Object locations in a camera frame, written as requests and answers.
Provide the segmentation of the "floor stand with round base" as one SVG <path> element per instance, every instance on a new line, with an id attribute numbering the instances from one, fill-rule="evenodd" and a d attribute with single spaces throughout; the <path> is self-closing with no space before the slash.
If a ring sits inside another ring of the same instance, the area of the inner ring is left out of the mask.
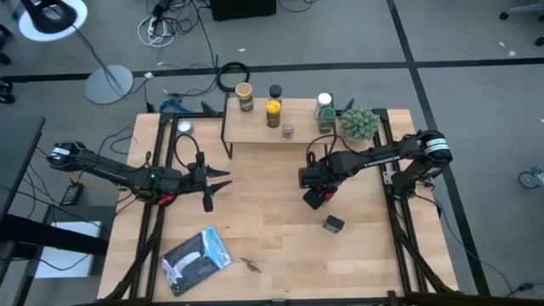
<path id="1" fill-rule="evenodd" d="M 19 20 L 20 33 L 39 43 L 51 43 L 76 35 L 99 65 L 85 81 L 84 95 L 97 105 L 123 99 L 133 87 L 133 73 L 123 65 L 106 65 L 81 28 L 88 18 L 83 0 L 20 0 L 25 12 Z"/>

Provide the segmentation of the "black box on floor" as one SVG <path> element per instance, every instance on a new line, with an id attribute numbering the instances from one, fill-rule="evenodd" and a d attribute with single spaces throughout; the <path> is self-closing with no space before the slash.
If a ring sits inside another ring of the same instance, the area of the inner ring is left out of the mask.
<path id="1" fill-rule="evenodd" d="M 276 13 L 276 0 L 209 0 L 216 21 L 271 16 Z"/>

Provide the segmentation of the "yellow lid spice jar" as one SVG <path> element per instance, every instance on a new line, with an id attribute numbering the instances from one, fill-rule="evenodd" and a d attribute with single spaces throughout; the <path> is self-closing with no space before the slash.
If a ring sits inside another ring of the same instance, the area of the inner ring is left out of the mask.
<path id="1" fill-rule="evenodd" d="M 277 100 L 269 100 L 265 105 L 267 126 L 277 128 L 281 122 L 281 103 Z"/>

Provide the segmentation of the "brown dried leaf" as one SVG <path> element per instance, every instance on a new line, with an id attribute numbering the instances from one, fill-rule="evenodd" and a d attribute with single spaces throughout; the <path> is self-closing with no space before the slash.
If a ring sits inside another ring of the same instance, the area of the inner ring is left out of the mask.
<path id="1" fill-rule="evenodd" d="M 250 271 L 252 271 L 253 273 L 257 273 L 257 274 L 261 274 L 261 273 L 262 273 L 262 271 L 261 271 L 261 269 L 258 267 L 258 265 L 257 265 L 255 262 L 253 262 L 252 260 L 247 259 L 247 258 L 241 258 L 241 261 L 242 261 L 243 263 L 245 263 L 246 266 L 247 266 L 247 268 L 248 268 Z"/>

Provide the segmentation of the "black power adapter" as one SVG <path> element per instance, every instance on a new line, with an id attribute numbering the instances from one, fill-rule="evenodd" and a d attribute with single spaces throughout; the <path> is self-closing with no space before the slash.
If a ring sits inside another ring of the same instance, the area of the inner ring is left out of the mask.
<path id="1" fill-rule="evenodd" d="M 75 206 L 82 195 L 83 184 L 78 182 L 72 182 L 66 189 L 62 200 L 59 202 L 61 206 Z"/>

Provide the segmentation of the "green lid oregano jar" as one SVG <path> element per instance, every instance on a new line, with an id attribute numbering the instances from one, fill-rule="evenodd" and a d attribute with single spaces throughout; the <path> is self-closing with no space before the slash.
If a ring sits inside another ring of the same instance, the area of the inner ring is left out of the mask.
<path id="1" fill-rule="evenodd" d="M 320 113 L 318 129 L 320 133 L 330 133 L 335 125 L 336 112 L 331 107 L 326 107 Z"/>

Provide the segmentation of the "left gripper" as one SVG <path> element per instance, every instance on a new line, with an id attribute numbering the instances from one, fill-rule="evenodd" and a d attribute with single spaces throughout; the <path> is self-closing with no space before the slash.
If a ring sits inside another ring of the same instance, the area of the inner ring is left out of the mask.
<path id="1" fill-rule="evenodd" d="M 212 195 L 217 191 L 231 184 L 231 181 L 224 181 L 216 184 L 207 184 L 207 176 L 209 178 L 216 178 L 230 175 L 230 172 L 213 169 L 208 167 L 205 163 L 205 155 L 203 152 L 197 152 L 195 154 L 195 161 L 187 164 L 187 170 L 189 173 L 186 175 L 184 193 L 196 193 L 202 192 L 202 204 L 205 212 L 211 212 L 213 210 Z"/>

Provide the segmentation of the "black chair base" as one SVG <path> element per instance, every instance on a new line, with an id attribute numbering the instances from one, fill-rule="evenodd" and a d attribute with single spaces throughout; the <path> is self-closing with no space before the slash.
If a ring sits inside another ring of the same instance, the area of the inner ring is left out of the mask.
<path id="1" fill-rule="evenodd" d="M 0 104 L 11 105 L 15 102 L 13 83 L 0 77 Z"/>

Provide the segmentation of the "tan lid spice jar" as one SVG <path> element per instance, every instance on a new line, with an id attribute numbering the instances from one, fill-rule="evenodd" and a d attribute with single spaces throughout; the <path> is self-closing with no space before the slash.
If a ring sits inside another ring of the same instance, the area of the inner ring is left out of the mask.
<path id="1" fill-rule="evenodd" d="M 251 111 L 253 109 L 252 85 L 248 82 L 241 82 L 235 86 L 239 105 L 242 111 Z"/>

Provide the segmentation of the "wooden shelf black metal legs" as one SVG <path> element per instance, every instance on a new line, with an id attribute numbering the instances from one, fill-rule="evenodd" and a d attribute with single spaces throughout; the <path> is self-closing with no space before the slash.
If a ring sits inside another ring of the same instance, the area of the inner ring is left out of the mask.
<path id="1" fill-rule="evenodd" d="M 229 159 L 233 144 L 309 144 L 321 136 L 315 119 L 317 99 L 284 98 L 280 110 L 280 126 L 267 126 L 265 105 L 267 98 L 254 98 L 253 109 L 242 111 L 236 97 L 224 97 L 220 139 Z M 292 139 L 281 135 L 283 124 L 294 126 Z"/>

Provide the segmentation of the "glossy printed bag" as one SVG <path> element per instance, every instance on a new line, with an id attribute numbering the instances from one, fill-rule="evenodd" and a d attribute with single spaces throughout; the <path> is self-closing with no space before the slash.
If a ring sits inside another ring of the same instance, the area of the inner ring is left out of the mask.
<path id="1" fill-rule="evenodd" d="M 179 297 L 232 263 L 214 226 L 166 252 L 161 268 L 175 297 Z"/>

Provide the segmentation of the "potted green succulent plant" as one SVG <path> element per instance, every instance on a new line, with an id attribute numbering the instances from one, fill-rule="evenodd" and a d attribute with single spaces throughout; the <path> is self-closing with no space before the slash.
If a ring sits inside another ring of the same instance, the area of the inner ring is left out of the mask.
<path id="1" fill-rule="evenodd" d="M 343 135 L 351 142 L 370 140 L 381 124 L 380 116 L 363 106 L 346 110 L 340 119 Z"/>

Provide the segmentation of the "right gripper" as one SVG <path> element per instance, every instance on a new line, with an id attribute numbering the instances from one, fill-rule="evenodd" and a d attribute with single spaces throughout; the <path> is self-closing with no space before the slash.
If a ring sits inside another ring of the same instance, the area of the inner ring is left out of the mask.
<path id="1" fill-rule="evenodd" d="M 319 209 L 328 202 L 324 201 L 322 197 L 324 191 L 335 191 L 336 193 L 338 190 L 338 183 L 331 179 L 326 164 L 322 162 L 300 168 L 298 170 L 298 184 L 301 190 L 306 190 L 303 200 L 313 210 Z"/>

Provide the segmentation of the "black desk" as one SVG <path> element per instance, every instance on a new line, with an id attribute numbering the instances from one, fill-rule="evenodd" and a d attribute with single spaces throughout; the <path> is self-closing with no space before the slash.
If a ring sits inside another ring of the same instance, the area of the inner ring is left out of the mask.
<path id="1" fill-rule="evenodd" d="M 40 247 L 104 256 L 108 241 L 9 213 L 41 137 L 41 116 L 0 116 L 0 286 L 15 258 L 32 258 Z"/>

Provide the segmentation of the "dark green spice tin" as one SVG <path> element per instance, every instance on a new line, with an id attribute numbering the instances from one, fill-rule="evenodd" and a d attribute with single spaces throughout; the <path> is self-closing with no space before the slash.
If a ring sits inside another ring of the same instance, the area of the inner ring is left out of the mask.
<path id="1" fill-rule="evenodd" d="M 345 222 L 341 220 L 340 218 L 337 218 L 332 215 L 328 215 L 324 223 L 322 224 L 322 227 L 325 230 L 332 232 L 333 234 L 337 234 L 341 230 L 343 230 L 344 225 L 345 225 Z"/>

